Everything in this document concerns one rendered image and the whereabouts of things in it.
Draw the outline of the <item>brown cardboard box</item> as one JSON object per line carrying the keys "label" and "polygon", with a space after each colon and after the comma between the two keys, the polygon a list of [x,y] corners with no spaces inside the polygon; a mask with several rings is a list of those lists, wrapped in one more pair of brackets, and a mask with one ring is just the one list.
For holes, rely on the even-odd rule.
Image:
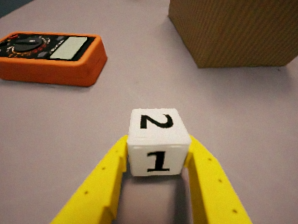
{"label": "brown cardboard box", "polygon": [[298,56],[298,0],[170,0],[198,68],[286,66]]}

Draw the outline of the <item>orange digital multimeter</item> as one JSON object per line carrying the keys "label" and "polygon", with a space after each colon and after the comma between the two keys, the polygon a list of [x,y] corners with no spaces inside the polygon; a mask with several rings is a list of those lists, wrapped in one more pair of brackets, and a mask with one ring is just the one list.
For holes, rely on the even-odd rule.
{"label": "orange digital multimeter", "polygon": [[0,39],[0,79],[88,87],[107,55],[99,35],[12,32]]}

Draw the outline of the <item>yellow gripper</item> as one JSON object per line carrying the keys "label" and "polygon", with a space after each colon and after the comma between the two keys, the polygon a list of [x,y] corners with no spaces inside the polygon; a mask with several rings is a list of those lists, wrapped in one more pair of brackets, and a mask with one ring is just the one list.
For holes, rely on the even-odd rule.
{"label": "yellow gripper", "polygon": [[[193,136],[188,168],[193,224],[252,224],[217,159]],[[50,224],[111,224],[116,220],[128,135],[121,137]]]}

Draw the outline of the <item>white number cube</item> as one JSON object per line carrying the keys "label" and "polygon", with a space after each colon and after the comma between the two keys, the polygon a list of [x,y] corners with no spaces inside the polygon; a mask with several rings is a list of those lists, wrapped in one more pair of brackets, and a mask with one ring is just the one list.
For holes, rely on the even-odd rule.
{"label": "white number cube", "polygon": [[191,144],[176,109],[133,109],[128,153],[133,176],[180,174]]}

